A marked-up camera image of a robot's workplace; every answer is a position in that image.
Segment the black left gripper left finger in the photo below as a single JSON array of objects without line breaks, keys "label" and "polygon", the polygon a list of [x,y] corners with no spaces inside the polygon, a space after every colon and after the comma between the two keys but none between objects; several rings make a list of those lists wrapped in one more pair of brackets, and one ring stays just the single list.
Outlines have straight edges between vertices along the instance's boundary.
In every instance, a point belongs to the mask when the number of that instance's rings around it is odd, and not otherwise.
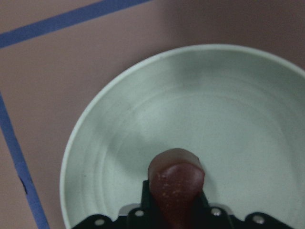
[{"label": "black left gripper left finger", "polygon": [[145,180],[142,183],[141,209],[148,212],[157,211],[155,199],[150,192],[149,180]]}]

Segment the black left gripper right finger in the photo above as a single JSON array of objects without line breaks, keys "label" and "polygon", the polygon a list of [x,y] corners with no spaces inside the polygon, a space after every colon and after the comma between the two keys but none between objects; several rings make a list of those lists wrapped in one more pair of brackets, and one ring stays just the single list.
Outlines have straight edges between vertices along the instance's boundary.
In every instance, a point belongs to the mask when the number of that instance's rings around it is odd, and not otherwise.
[{"label": "black left gripper right finger", "polygon": [[195,198],[194,209],[197,211],[203,211],[208,208],[210,208],[210,204],[204,191],[202,190]]}]

